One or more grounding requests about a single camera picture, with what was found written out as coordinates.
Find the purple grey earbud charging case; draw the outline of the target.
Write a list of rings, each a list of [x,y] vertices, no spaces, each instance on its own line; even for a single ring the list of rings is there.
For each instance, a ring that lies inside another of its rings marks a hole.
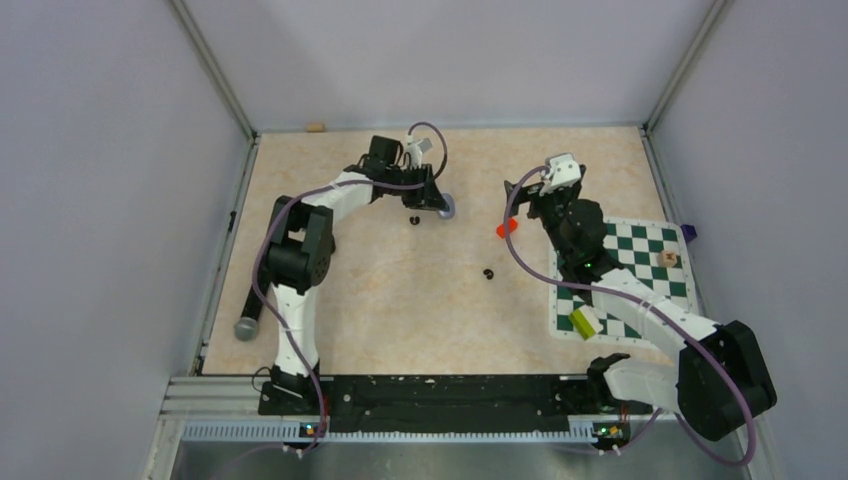
[[[450,220],[456,215],[456,205],[455,200],[452,195],[449,193],[443,193],[443,208],[440,209],[437,214],[442,220]]]

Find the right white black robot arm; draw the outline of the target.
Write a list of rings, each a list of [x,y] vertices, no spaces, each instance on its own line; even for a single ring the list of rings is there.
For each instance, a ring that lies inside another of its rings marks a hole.
[[[521,205],[541,222],[559,256],[561,284],[597,312],[624,322],[670,359],[659,365],[626,354],[597,359],[588,370],[589,404],[612,412],[624,401],[680,416],[701,437],[717,441],[770,410],[777,392],[756,335],[741,321],[717,323],[655,292],[605,247],[600,205],[580,187],[545,194],[539,183],[504,184],[505,214]]]

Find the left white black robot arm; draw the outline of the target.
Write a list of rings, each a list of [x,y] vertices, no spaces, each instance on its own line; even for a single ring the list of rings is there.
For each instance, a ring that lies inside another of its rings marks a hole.
[[[315,341],[318,287],[329,273],[335,251],[334,227],[360,207],[389,195],[411,210],[455,212],[452,197],[440,191],[443,171],[423,160],[429,139],[408,134],[404,141],[372,138],[361,159],[332,182],[296,197],[281,196],[274,205],[263,250],[254,265],[253,296],[269,309],[279,326],[278,349],[270,369],[271,385],[297,413],[319,404],[320,358]]]

